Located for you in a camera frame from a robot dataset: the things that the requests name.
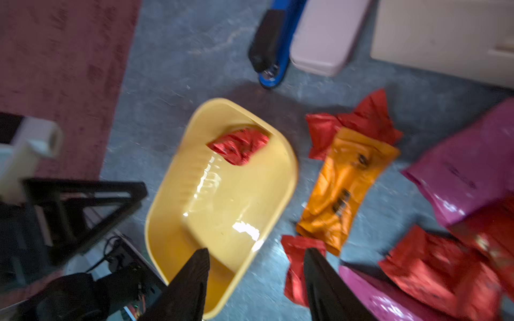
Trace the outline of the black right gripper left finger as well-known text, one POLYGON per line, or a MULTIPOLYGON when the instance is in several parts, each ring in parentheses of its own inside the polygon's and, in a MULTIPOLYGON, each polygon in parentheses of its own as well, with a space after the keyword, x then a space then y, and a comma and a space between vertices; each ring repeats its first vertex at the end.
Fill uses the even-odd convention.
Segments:
POLYGON ((209 251, 206 248, 195 251, 140 319, 201 321, 206 303, 209 271, 209 251))

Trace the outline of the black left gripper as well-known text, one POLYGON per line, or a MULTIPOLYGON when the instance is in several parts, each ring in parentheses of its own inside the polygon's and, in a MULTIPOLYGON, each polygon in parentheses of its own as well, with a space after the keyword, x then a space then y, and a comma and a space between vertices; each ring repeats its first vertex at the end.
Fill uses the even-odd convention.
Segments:
POLYGON ((60 270, 133 214, 143 182, 24 180, 26 203, 1 203, 1 293, 60 270))

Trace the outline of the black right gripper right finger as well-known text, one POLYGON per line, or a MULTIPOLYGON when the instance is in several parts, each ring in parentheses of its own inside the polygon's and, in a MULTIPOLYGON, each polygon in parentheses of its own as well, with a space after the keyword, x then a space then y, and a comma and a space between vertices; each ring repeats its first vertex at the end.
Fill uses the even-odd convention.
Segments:
POLYGON ((311 318, 314 321, 376 319, 315 248, 305 252, 304 277, 311 318))

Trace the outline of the magenta long tea bag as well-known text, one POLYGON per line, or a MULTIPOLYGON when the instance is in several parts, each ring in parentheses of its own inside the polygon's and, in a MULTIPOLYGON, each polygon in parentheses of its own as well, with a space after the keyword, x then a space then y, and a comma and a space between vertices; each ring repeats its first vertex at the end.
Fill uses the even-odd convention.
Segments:
POLYGON ((383 280, 353 270, 339 267, 339 275, 364 307, 378 320, 453 320, 398 287, 383 280))

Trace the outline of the red tea bag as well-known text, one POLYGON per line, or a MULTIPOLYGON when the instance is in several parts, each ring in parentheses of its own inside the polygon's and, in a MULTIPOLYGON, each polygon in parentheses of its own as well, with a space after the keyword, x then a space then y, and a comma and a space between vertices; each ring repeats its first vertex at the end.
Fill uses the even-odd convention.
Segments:
POLYGON ((403 137, 394 128, 383 88, 367 95, 350 113, 308 114, 305 119, 312 142, 309 159, 314 160, 325 160, 335 135, 343 127, 390 145, 403 137))
POLYGON ((513 297, 513 198, 490 203, 448 229, 414 226, 379 266, 396 286, 459 320, 498 320, 513 297))
POLYGON ((294 304, 309 307, 304 276, 304 257, 309 248, 315 248, 326 256, 325 244, 316 239, 284 235, 281 239, 290 266, 286 273, 284 295, 294 304))
POLYGON ((260 129, 242 128, 213 140, 207 147, 228 163, 243 166, 268 142, 269 137, 260 129))

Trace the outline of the yellow plastic storage tray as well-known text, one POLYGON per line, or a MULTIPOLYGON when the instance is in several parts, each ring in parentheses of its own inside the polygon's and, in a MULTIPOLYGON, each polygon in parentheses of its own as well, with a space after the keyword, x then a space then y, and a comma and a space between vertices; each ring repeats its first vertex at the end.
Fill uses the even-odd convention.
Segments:
POLYGON ((190 118, 145 222, 153 265, 170 283, 196 250, 210 253, 203 319, 216 317, 291 200, 298 164, 289 141, 255 114, 224 99, 190 118), (241 167, 210 150, 218 137, 255 128, 268 144, 241 167))

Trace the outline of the orange long tea bag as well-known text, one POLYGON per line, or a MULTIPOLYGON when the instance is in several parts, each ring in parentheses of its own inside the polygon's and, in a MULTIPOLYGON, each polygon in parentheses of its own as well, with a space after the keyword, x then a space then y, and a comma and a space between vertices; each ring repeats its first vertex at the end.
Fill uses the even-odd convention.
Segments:
POLYGON ((342 128, 333 139, 297 233, 322 241, 339 256, 369 188, 400 151, 390 144, 342 128))

